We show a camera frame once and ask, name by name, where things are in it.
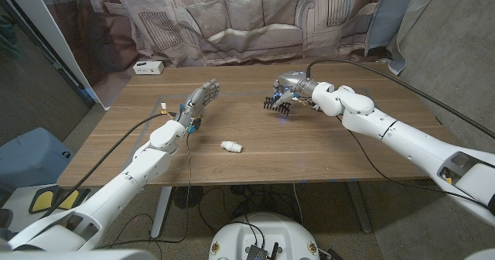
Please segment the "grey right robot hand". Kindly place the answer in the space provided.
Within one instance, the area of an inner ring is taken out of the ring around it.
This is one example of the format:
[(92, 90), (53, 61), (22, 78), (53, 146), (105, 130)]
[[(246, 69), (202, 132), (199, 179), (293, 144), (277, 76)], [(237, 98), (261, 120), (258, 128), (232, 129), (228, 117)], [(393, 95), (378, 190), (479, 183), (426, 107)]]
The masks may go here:
[(290, 102), (296, 94), (312, 97), (312, 93), (319, 83), (306, 76), (302, 71), (289, 71), (277, 77), (273, 84), (274, 99), (272, 105), (279, 106)]

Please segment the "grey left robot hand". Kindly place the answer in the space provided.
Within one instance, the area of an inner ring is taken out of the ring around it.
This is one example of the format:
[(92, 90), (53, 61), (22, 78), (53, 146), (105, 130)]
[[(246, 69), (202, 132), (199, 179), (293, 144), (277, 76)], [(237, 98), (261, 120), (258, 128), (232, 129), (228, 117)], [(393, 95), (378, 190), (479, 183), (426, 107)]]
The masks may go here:
[(201, 115), (203, 109), (218, 97), (219, 91), (220, 85), (216, 78), (207, 81), (188, 96), (174, 120), (185, 128), (191, 126), (193, 120)]

